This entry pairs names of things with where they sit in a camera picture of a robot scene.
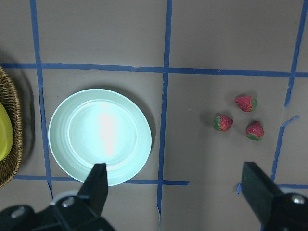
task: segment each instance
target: green calyx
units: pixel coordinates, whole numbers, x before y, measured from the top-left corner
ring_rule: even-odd
[[[258,136],[256,136],[255,134],[252,134],[252,133],[249,133],[249,134],[247,135],[247,137],[248,137],[249,139],[253,140],[253,141],[259,141],[260,139],[262,139],[262,137],[258,137]]]
[[[214,128],[217,130],[217,131],[220,131],[220,128],[221,128],[221,118],[219,116],[217,116],[215,119],[214,119]]]
[[[252,98],[252,101],[250,102],[250,105],[252,105],[251,111],[253,111],[256,106],[258,105],[258,101],[256,98]]]

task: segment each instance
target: screw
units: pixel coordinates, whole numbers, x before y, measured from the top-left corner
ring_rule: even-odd
[[[296,203],[296,204],[304,204],[304,203],[305,203],[304,197],[301,196],[301,195],[297,195],[297,194],[293,195],[293,196],[291,197],[291,200],[292,200],[294,203]]]
[[[74,203],[74,198],[72,196],[68,197],[65,201],[62,202],[62,207],[70,207]]]
[[[12,212],[11,214],[11,218],[17,218],[21,215],[23,215],[25,213],[25,207],[19,207],[18,209],[16,209],[14,212]]]

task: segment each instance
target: strawberry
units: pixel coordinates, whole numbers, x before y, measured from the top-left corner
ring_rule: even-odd
[[[225,115],[219,115],[214,119],[214,128],[217,131],[228,131],[232,124],[233,120]]]
[[[243,112],[252,112],[258,104],[256,98],[250,95],[238,96],[234,99],[234,101]]]
[[[259,121],[250,124],[246,129],[246,135],[249,139],[259,141],[264,136],[264,130]]]

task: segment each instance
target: blue painter's tape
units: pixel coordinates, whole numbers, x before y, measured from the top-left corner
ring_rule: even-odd
[[[168,94],[168,73],[163,74],[163,95],[162,95],[162,114],[160,126],[160,149],[158,162],[158,180],[163,180],[164,158],[165,158],[165,140],[166,140],[166,118],[167,118],[167,94]],[[162,184],[157,186],[157,208],[159,213],[162,206]]]
[[[45,177],[45,176],[15,175],[14,179],[18,179],[18,180],[47,180],[47,177]]]
[[[238,185],[236,186],[236,194],[239,195],[242,191],[242,184],[238,183]]]
[[[7,64],[0,63],[8,69],[36,69],[36,64]],[[222,70],[222,69],[196,69],[176,67],[133,67],[118,65],[99,64],[61,64],[42,63],[42,69],[63,69],[63,70],[102,70],[102,71],[127,71],[127,72],[151,72],[151,73],[173,73],[173,74],[194,74],[194,75],[222,75],[222,76],[261,76],[261,77],[289,77],[289,72],[279,71],[256,71],[256,70]],[[298,72],[299,77],[308,77],[308,72]]]
[[[307,78],[308,72],[296,72],[295,77],[297,77],[297,78]]]
[[[169,67],[171,44],[172,0],[167,0],[164,67]]]
[[[32,176],[32,175],[16,175],[14,179],[18,180],[48,180],[46,176]],[[64,182],[79,182],[72,177],[51,177],[52,181],[64,181]],[[152,185],[178,185],[188,186],[189,181],[178,180],[128,180],[124,184],[152,184]]]
[[[52,181],[66,181],[66,182],[78,182],[78,180],[72,177],[51,177]]]
[[[278,160],[279,160],[279,155],[280,155],[280,151],[281,151],[281,146],[282,146],[282,140],[283,140],[283,134],[284,134],[284,129],[285,127],[292,123],[293,121],[297,120],[299,118],[299,116],[294,116],[292,119],[286,121],[279,130],[279,135],[278,135],[278,140],[277,140],[277,146],[276,146],[276,151],[275,151],[275,156],[274,156],[274,161],[273,161],[273,165],[272,165],[272,174],[270,179],[272,181],[275,181],[275,177],[276,177],[276,172],[277,172],[277,165],[278,165]]]
[[[292,60],[292,67],[291,67],[291,73],[290,73],[290,79],[289,79],[289,88],[285,96],[285,102],[284,102],[285,107],[289,107],[291,97],[292,97],[292,90],[294,86],[294,80],[296,77],[296,68],[297,68],[297,63],[298,63],[299,49],[300,49],[300,45],[301,45],[302,37],[304,33],[307,10],[308,10],[308,0],[304,0],[302,13],[300,16],[300,21],[299,21],[299,26],[298,26],[294,55],[293,55],[293,60]]]
[[[127,72],[153,72],[163,73],[167,69],[163,67],[133,67],[99,64],[51,64],[42,63],[43,69],[67,69],[67,70],[102,70],[102,71],[127,71]]]
[[[6,69],[36,69],[36,64],[7,64],[0,63],[0,66]]]
[[[48,138],[47,138],[47,128],[46,128],[45,106],[44,106],[44,96],[43,96],[43,72],[42,72],[41,60],[39,56],[39,36],[38,36],[39,28],[38,28],[36,0],[30,0],[30,9],[31,9],[33,44],[34,44],[35,60],[36,60],[37,75],[38,75],[39,106],[40,106],[40,114],[41,114],[41,129],[42,129],[42,137],[43,137],[46,178],[47,178],[47,183],[48,183],[48,186],[51,192],[51,197],[53,198],[52,183],[51,183],[51,170],[50,170],[49,152],[48,152]]]
[[[164,68],[169,68],[170,59],[170,43],[171,43],[171,21],[172,21],[172,0],[167,0],[166,6],[166,29],[165,29],[165,51],[164,51]],[[158,180],[164,178],[164,158],[165,158],[165,140],[166,140],[166,116],[167,116],[167,95],[168,95],[168,79],[169,73],[163,73],[163,95],[162,95],[162,114],[160,120],[160,147],[158,161]],[[157,209],[159,217],[162,208],[163,185],[157,185]]]
[[[195,74],[195,75],[225,75],[225,76],[265,76],[265,77],[289,77],[289,72],[256,71],[256,70],[222,70],[222,69],[196,69],[170,67],[169,73]]]
[[[279,184],[278,187],[288,189],[308,189],[308,185],[305,184]]]

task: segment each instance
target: plate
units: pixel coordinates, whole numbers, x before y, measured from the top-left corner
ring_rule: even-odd
[[[89,89],[65,99],[48,131],[54,159],[71,177],[84,182],[96,163],[106,163],[108,185],[134,177],[151,151],[151,131],[130,99],[110,90]]]
[[[0,160],[11,151],[13,145],[13,128],[5,108],[0,103]]]

